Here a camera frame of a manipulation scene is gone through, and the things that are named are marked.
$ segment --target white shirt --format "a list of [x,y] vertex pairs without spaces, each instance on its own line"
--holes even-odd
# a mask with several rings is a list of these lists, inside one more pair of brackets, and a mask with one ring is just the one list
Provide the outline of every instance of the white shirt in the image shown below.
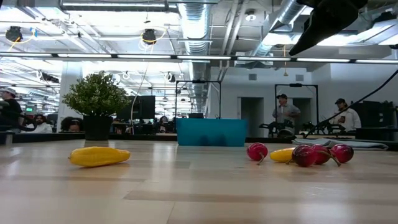
[[[345,116],[345,122],[344,123],[339,123],[338,120],[342,117]],[[345,129],[345,131],[355,131],[356,128],[361,128],[361,119],[359,118],[359,115],[357,112],[351,108],[348,110],[342,112],[339,114],[337,117],[333,118],[330,120],[331,124],[340,124],[342,125]]]
[[[33,128],[33,124],[26,126],[27,128]],[[21,131],[21,133],[52,133],[51,125],[47,123],[42,123],[37,125],[37,128],[34,131]]]

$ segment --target black pot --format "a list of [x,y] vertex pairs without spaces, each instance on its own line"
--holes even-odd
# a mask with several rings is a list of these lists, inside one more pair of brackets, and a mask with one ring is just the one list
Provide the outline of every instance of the black pot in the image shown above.
[[86,140],[106,141],[109,138],[112,117],[108,116],[84,116]]

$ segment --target radish stem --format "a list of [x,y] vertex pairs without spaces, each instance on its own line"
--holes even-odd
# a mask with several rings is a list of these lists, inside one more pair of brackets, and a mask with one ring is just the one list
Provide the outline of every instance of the radish stem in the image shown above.
[[262,152],[260,152],[260,155],[261,155],[261,160],[257,163],[257,166],[261,165],[261,163],[263,162],[263,160],[265,158]]
[[331,159],[333,159],[337,163],[337,166],[341,166],[341,163],[332,154],[329,154],[329,153],[323,152],[323,151],[317,151],[317,152],[328,155]]

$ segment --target green plant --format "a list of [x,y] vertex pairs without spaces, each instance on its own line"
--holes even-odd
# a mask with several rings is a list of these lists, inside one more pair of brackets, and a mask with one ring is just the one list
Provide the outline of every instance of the green plant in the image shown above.
[[87,116],[110,116],[129,103],[126,91],[118,88],[112,74],[90,74],[70,85],[62,103]]

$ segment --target black shirt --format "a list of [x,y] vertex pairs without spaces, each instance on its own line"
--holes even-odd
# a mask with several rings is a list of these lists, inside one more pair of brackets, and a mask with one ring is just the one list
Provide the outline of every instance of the black shirt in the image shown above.
[[4,101],[10,105],[5,106],[2,109],[1,115],[3,115],[4,117],[6,117],[12,121],[18,122],[18,118],[19,118],[18,115],[22,113],[21,106],[19,106],[19,103],[15,99],[8,99],[8,100],[4,100]]

